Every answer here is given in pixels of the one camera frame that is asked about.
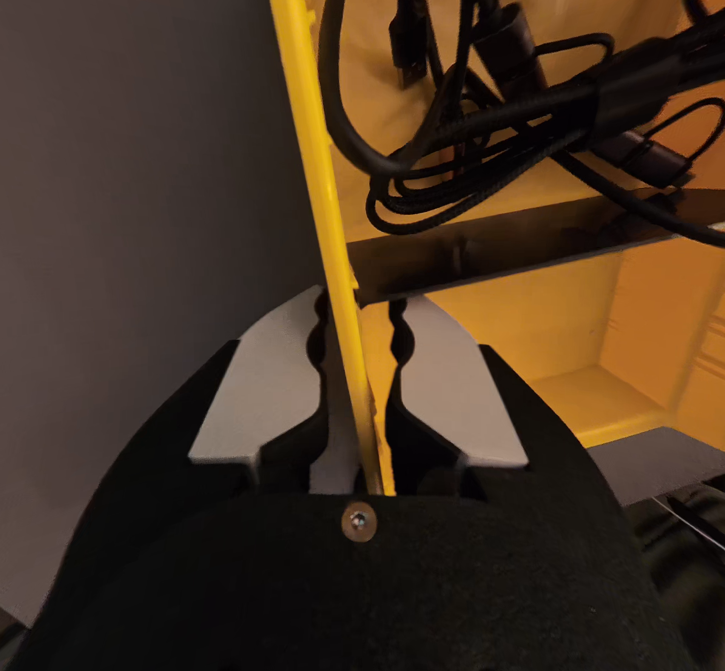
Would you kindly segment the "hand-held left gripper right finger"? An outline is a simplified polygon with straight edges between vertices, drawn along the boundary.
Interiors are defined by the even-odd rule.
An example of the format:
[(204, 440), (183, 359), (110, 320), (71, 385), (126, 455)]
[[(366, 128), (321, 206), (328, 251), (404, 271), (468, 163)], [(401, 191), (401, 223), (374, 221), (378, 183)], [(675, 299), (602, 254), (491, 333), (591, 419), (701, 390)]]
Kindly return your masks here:
[(435, 465), (523, 469), (529, 458), (474, 336), (425, 295), (389, 304), (390, 398), (432, 443)]

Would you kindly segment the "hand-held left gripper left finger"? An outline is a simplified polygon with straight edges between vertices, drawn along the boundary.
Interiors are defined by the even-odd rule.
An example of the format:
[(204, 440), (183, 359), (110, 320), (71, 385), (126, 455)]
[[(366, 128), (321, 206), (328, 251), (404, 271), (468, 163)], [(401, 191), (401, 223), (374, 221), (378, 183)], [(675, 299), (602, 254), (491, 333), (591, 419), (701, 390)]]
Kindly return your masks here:
[(258, 464), (263, 446), (312, 417), (322, 379), (307, 342), (320, 323), (312, 286), (242, 334), (188, 452), (197, 464)]

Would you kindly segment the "yellow plastic bin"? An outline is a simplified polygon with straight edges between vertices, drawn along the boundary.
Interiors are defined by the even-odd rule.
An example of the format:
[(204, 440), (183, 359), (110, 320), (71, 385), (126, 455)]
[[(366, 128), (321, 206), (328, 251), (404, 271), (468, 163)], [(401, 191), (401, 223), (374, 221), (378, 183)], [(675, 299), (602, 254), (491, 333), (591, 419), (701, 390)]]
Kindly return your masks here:
[[(584, 447), (669, 425), (723, 450), (723, 174), (706, 184), (723, 134), (680, 188), (589, 151), (723, 98), (723, 0), (270, 5), (375, 489), (413, 491), (430, 461), (403, 470), (423, 450), (395, 425), (391, 301), (358, 304), (348, 244), (595, 195), (675, 237), (423, 295)], [(703, 108), (654, 139), (687, 156), (718, 119)]]

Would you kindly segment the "black bin divider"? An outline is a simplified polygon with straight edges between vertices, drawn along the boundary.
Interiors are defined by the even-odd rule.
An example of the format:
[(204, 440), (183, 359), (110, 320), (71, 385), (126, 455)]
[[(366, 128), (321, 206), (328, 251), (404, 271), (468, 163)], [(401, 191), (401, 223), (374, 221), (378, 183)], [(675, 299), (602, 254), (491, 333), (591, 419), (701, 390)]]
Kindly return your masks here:
[(595, 195), (348, 244), (362, 307), (674, 238)]

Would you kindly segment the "person's dark green clothing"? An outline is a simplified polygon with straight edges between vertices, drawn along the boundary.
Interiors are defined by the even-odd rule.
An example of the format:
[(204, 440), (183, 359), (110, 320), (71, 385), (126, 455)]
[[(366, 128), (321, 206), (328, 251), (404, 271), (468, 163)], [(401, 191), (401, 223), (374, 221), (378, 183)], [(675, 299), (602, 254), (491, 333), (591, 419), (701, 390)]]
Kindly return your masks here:
[(666, 617), (700, 669), (724, 669), (723, 477), (615, 490)]

